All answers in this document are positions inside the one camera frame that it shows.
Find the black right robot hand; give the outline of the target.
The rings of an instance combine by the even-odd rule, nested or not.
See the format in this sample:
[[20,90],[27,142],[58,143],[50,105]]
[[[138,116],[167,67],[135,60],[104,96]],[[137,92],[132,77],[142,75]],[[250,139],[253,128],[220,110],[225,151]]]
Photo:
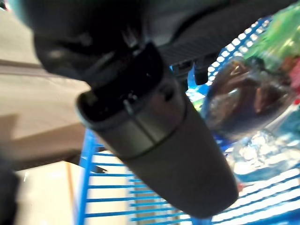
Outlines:
[[290,0],[11,0],[53,74],[86,82],[76,109],[136,176],[207,218],[238,198],[209,129],[169,67],[217,53]]

